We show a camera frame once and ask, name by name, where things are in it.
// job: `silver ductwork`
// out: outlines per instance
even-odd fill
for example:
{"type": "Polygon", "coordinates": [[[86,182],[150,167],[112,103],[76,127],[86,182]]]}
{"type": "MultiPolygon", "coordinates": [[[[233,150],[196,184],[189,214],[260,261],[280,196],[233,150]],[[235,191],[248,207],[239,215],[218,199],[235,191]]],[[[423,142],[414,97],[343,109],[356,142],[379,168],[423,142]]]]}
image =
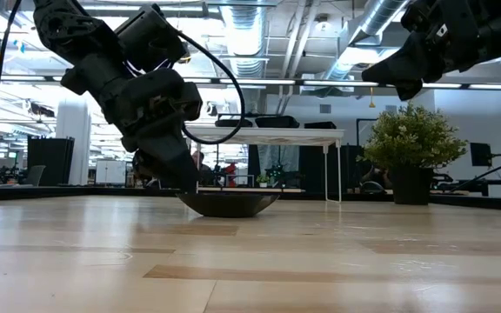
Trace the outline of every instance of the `silver ductwork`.
{"type": "MultiPolygon", "coordinates": [[[[227,29],[227,50],[240,59],[231,59],[231,71],[239,78],[264,77],[264,61],[252,58],[264,48],[266,9],[253,6],[221,7],[227,29]]],[[[264,113],[264,97],[261,90],[243,89],[247,112],[264,113]]]]}
{"type": "Polygon", "coordinates": [[[343,80],[355,64],[345,60],[345,50],[350,43],[356,43],[366,37],[381,36],[395,16],[401,11],[409,0],[370,0],[360,17],[358,27],[348,29],[346,23],[340,33],[340,46],[343,51],[336,62],[324,73],[323,79],[343,80]]]}

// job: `green plant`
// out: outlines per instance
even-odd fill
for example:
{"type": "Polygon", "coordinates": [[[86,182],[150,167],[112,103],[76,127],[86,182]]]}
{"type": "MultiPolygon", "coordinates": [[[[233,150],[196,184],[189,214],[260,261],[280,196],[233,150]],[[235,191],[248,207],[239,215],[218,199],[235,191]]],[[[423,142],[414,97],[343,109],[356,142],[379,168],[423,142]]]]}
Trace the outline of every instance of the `green plant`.
{"type": "Polygon", "coordinates": [[[361,159],[386,169],[444,167],[466,152],[467,142],[454,137],[457,130],[448,125],[440,110],[430,112],[409,103],[397,114],[380,114],[361,159]]]}
{"type": "Polygon", "coordinates": [[[267,175],[260,174],[257,177],[257,183],[268,183],[270,181],[270,178],[267,175]]]}

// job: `potted plant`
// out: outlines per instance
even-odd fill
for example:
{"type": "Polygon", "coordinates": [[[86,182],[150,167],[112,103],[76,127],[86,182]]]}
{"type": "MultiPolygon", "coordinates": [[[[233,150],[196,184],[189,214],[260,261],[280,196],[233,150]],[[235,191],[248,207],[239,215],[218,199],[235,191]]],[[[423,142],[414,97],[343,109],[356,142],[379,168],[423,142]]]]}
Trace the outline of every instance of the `potted plant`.
{"type": "Polygon", "coordinates": [[[397,114],[380,114],[362,158],[389,170],[395,203],[426,205],[433,169],[466,152],[467,142],[454,137],[457,130],[440,110],[430,112],[409,103],[397,114]]]}
{"type": "Polygon", "coordinates": [[[270,178],[265,174],[260,174],[257,177],[257,183],[260,185],[260,188],[267,188],[269,181],[270,178]]]}

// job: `black plant pot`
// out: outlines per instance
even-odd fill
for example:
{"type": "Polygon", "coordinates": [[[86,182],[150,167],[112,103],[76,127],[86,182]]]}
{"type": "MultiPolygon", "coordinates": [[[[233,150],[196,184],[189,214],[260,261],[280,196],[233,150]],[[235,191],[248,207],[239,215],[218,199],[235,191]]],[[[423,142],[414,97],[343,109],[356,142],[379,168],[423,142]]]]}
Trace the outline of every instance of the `black plant pot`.
{"type": "Polygon", "coordinates": [[[400,166],[391,170],[393,201],[396,204],[428,205],[432,169],[400,166]]]}

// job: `black bowl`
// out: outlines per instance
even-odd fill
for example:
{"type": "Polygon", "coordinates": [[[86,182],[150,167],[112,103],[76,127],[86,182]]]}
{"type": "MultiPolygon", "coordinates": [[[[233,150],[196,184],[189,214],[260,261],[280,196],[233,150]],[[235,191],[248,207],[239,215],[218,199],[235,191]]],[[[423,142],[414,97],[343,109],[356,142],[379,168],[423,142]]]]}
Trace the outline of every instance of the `black bowl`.
{"type": "Polygon", "coordinates": [[[279,197],[241,194],[178,194],[177,197],[196,213],[207,217],[253,217],[279,197]]]}

